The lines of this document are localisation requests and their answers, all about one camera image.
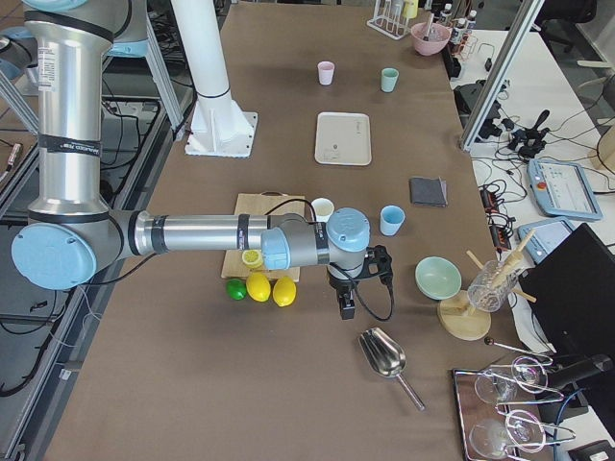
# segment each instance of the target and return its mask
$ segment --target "blue cup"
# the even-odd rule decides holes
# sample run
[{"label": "blue cup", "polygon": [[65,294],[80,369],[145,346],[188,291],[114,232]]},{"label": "blue cup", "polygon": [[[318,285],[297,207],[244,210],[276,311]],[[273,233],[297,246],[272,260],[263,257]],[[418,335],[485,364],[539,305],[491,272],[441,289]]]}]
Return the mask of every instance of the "blue cup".
[{"label": "blue cup", "polygon": [[385,206],[381,211],[381,234],[395,235],[405,219],[406,214],[398,206]]},{"label": "blue cup", "polygon": [[397,69],[386,67],[381,72],[381,90],[385,93],[390,93],[395,89],[395,84],[400,73]]}]

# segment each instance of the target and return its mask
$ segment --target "white wire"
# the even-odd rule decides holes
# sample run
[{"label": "white wire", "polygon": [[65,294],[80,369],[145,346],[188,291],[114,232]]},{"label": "white wire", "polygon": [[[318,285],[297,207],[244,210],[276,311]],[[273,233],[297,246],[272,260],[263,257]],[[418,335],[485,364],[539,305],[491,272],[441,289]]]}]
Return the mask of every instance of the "white wire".
[{"label": "white wire", "polygon": [[[84,319],[81,322],[81,332],[79,333],[79,338],[77,339],[77,341],[79,341],[79,339],[83,340],[86,337],[86,320],[87,320],[87,318],[88,317],[93,317],[98,322],[100,322],[101,319],[102,319],[102,314],[97,314],[96,312],[94,312],[92,310],[92,307],[91,307],[91,305],[89,303],[89,298],[87,297],[87,292],[85,291],[84,287],[82,285],[77,285],[77,288],[79,288],[82,291],[82,293],[84,294],[84,298],[86,299],[87,311],[88,311],[88,313],[84,316]],[[77,346],[77,341],[75,341],[75,344],[68,344],[68,343],[64,343],[61,339],[59,339],[56,336],[54,336],[54,334],[51,331],[49,332],[49,334],[51,335],[51,337],[53,339],[58,341],[63,346],[67,346],[68,348],[74,348],[74,347]]]}]

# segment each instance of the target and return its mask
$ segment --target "lime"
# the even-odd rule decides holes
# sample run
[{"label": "lime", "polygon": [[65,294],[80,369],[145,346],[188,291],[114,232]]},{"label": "lime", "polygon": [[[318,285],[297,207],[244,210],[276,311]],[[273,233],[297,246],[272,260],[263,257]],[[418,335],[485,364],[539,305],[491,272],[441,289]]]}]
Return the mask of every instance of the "lime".
[{"label": "lime", "polygon": [[243,300],[248,294],[246,284],[240,279],[230,279],[227,281],[227,295],[234,300]]}]

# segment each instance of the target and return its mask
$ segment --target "black monitor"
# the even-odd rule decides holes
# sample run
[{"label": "black monitor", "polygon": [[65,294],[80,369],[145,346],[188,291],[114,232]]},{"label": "black monitor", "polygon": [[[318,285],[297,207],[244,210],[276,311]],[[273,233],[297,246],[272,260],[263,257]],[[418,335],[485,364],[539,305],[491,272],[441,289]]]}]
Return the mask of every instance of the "black monitor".
[{"label": "black monitor", "polygon": [[[531,309],[558,356],[615,359],[615,255],[581,224],[520,279],[538,300]],[[615,371],[578,382],[615,437]]]}]

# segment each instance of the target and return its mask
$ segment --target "lemon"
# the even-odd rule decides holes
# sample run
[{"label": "lemon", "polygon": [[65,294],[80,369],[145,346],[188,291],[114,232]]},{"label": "lemon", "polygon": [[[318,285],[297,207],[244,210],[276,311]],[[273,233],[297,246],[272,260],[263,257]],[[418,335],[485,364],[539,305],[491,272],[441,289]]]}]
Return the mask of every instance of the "lemon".
[{"label": "lemon", "polygon": [[253,272],[246,279],[246,288],[250,298],[254,301],[264,303],[271,295],[271,285],[269,279],[262,272]]},{"label": "lemon", "polygon": [[262,266],[262,253],[259,250],[246,250],[241,254],[241,261],[249,269],[257,269]]},{"label": "lemon", "polygon": [[290,277],[282,277],[273,287],[273,301],[279,307],[293,304],[297,297],[297,285]]}]

